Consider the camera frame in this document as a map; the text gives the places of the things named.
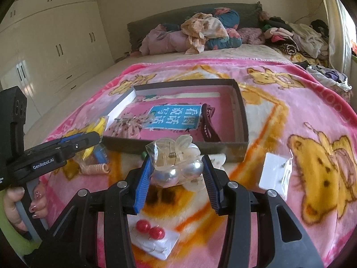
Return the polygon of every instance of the hand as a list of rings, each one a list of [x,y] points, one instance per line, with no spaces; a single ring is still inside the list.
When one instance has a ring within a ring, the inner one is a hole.
[[[22,187],[8,188],[4,195],[4,211],[10,223],[18,230],[27,232],[27,228],[17,212],[15,202],[20,201],[24,196],[25,190]],[[40,182],[33,190],[34,200],[30,205],[30,212],[34,213],[33,218],[39,219],[47,216],[46,188]]]

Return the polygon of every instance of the beige bed sheet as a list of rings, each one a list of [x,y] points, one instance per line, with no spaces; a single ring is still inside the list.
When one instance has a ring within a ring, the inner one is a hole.
[[[250,44],[243,44],[239,48],[205,51],[200,54],[192,55],[184,55],[183,53],[176,52],[144,57],[129,57],[102,71],[94,78],[79,86],[75,92],[41,117],[25,134],[25,148],[27,149],[41,144],[65,118],[71,115],[71,113],[86,102],[92,95],[105,86],[106,83],[120,75],[127,67],[140,62],[159,63],[202,58],[256,58],[288,62],[286,58],[268,46]]]

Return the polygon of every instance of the headboard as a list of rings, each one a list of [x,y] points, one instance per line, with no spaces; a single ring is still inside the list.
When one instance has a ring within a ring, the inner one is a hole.
[[[217,7],[227,7],[237,11],[240,16],[238,28],[259,28],[261,26],[259,14],[263,11],[263,7],[260,2],[255,4],[215,3],[184,7],[130,22],[127,27],[130,35],[131,50],[138,50],[145,36],[160,23],[174,23],[181,25],[187,18],[192,17],[195,13],[204,13],[205,10]]]

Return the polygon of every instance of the silver bolt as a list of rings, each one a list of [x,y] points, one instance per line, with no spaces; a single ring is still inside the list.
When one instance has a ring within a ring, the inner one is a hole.
[[[119,188],[124,188],[124,187],[127,187],[127,186],[128,186],[128,183],[127,183],[125,180],[121,180],[121,181],[119,181],[116,185],[117,185],[117,187],[119,187]]]
[[[269,189],[268,192],[267,192],[267,194],[268,194],[270,197],[272,197],[272,198],[274,198],[274,197],[277,196],[276,191],[273,190],[273,189]]]
[[[237,188],[238,187],[238,183],[236,183],[236,182],[228,182],[228,186],[230,188]]]
[[[88,191],[86,189],[81,189],[80,191],[78,191],[78,195],[80,197],[85,197],[87,195]]]

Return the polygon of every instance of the white wardrobe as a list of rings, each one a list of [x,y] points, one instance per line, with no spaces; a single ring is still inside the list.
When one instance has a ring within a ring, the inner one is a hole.
[[[113,64],[96,0],[17,0],[0,24],[0,81],[27,96],[25,132]]]

